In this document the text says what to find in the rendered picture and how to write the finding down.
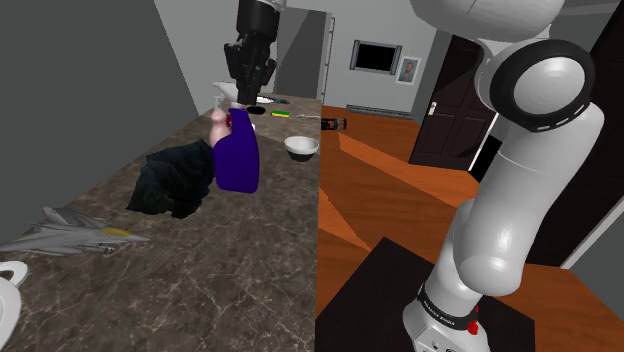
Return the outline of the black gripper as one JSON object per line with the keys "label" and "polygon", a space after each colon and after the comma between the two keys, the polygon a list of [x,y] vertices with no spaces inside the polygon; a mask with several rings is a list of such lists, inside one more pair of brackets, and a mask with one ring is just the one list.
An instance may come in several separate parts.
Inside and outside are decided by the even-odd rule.
{"label": "black gripper", "polygon": [[[224,53],[229,75],[236,81],[237,102],[242,105],[256,104],[261,88],[269,83],[275,71],[276,61],[270,57],[269,46],[276,41],[281,12],[282,0],[238,2],[238,38],[234,43],[224,44]],[[252,51],[249,88],[245,53],[248,41],[259,45]]]}

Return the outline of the grey door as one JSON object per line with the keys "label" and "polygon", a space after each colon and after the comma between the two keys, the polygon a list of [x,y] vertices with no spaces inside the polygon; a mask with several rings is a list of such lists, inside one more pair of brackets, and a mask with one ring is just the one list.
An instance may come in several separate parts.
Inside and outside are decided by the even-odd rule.
{"label": "grey door", "polygon": [[281,13],[274,93],[323,98],[332,23],[324,11],[287,7]]}

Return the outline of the purple spray bottle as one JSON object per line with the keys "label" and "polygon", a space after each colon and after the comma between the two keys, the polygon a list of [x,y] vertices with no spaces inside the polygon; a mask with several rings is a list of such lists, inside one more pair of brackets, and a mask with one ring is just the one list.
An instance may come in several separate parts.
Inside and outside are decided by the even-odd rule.
{"label": "purple spray bottle", "polygon": [[220,189],[254,193],[259,186],[260,155],[245,109],[230,108],[231,133],[213,147],[214,173]]}

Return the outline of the white bowl with black base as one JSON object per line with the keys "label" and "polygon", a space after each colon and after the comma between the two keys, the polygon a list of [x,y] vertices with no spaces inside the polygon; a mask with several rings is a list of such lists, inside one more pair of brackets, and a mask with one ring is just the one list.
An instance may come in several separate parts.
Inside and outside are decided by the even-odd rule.
{"label": "white bowl with black base", "polygon": [[310,160],[320,148],[320,143],[306,136],[291,136],[284,140],[289,156],[298,162]]}

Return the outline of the black crumpled cloth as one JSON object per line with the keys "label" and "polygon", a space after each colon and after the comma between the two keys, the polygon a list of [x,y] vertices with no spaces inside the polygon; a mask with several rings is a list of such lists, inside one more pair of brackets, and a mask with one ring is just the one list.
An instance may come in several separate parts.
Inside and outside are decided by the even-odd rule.
{"label": "black crumpled cloth", "polygon": [[195,213],[213,182],[213,148],[204,139],[149,154],[126,209],[147,215]]}

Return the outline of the grey baseboard heater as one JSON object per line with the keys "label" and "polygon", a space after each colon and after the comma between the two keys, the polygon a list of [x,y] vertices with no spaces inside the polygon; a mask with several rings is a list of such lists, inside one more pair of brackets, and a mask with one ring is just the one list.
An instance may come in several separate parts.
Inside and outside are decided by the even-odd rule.
{"label": "grey baseboard heater", "polygon": [[391,117],[391,118],[408,119],[408,120],[411,120],[413,118],[412,114],[406,111],[367,107],[367,106],[360,106],[360,105],[347,104],[346,110],[350,113],[373,115],[373,116],[380,116],[380,117]]}

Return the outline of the framed portrait picture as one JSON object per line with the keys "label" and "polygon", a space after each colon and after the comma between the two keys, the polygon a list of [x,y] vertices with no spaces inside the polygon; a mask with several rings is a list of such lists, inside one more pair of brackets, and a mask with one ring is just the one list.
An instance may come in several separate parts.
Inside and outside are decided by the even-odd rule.
{"label": "framed portrait picture", "polygon": [[397,69],[397,84],[414,85],[421,59],[418,57],[403,56]]}

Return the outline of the dark brown door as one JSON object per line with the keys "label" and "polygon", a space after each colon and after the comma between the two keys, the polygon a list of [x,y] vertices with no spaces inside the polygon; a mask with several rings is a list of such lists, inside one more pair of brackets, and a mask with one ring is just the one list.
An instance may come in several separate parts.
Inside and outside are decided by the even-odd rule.
{"label": "dark brown door", "polygon": [[474,78],[482,48],[452,36],[409,162],[467,171],[495,113],[478,97]]}

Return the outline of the grey toy jet plane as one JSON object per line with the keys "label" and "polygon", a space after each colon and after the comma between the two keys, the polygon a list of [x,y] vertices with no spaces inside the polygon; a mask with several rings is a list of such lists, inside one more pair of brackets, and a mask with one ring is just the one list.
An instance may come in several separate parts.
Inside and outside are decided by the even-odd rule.
{"label": "grey toy jet plane", "polygon": [[149,238],[114,227],[70,208],[41,207],[46,223],[33,223],[34,231],[0,244],[0,252],[31,252],[53,256],[98,252],[113,254],[113,244],[148,242]]}

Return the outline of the black robot stand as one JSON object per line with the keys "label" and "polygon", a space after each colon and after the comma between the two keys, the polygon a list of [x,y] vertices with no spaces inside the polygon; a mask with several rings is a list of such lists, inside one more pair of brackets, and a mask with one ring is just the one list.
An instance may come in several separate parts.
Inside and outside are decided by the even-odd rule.
{"label": "black robot stand", "polygon": [[[402,313],[433,264],[382,238],[315,320],[315,352],[460,352],[440,337],[414,346]],[[533,319],[499,300],[479,301],[491,352],[536,352]]]}

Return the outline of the white teapot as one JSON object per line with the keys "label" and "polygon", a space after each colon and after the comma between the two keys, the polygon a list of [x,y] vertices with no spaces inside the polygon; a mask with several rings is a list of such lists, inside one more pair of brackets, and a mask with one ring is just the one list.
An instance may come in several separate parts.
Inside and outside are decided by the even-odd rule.
{"label": "white teapot", "polygon": [[0,272],[11,272],[12,277],[0,276],[0,351],[11,337],[19,320],[21,294],[19,286],[28,276],[28,266],[21,261],[0,262]]}

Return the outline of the black framed wall screen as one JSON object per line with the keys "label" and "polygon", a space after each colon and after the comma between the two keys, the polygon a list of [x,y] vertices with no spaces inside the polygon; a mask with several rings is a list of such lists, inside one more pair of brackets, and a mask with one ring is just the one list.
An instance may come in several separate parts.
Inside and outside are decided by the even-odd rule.
{"label": "black framed wall screen", "polygon": [[394,75],[401,52],[401,45],[355,40],[349,69]]}

